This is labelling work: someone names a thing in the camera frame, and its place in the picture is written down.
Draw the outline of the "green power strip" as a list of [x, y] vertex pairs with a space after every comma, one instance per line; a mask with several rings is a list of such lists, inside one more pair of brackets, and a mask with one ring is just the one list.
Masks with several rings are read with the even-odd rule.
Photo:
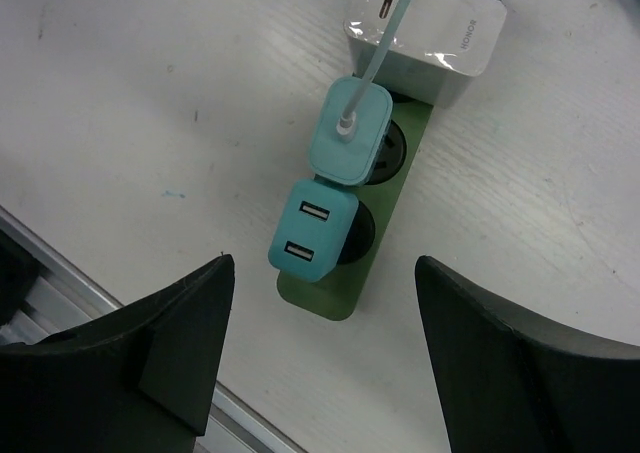
[[328, 320], [342, 321], [355, 311], [433, 110], [406, 96], [392, 97], [391, 126], [371, 179], [352, 190], [360, 207], [338, 265], [315, 283], [283, 272], [276, 281], [285, 301]]

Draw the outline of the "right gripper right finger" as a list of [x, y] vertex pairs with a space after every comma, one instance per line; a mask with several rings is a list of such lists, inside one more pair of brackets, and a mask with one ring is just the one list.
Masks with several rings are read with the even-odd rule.
[[433, 257], [417, 299], [454, 452], [636, 452], [639, 348], [520, 306]]

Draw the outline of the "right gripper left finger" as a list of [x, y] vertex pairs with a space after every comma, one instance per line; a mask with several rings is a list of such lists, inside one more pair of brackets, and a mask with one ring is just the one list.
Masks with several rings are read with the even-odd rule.
[[1, 349], [5, 452], [190, 452], [206, 431], [230, 255], [77, 327]]

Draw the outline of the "teal plug adapter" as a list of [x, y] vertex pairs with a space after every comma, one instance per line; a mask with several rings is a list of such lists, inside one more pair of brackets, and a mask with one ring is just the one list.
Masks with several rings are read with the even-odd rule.
[[313, 179], [296, 182], [268, 251], [270, 264], [315, 283], [337, 265], [359, 206], [355, 194]]

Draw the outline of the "teal single port charger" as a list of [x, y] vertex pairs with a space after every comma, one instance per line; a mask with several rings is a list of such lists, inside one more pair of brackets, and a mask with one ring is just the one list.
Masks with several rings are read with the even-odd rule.
[[342, 117], [361, 80], [346, 76], [330, 86], [312, 135], [309, 162], [314, 174], [343, 186], [368, 180], [393, 110], [390, 93], [368, 85], [354, 112]]

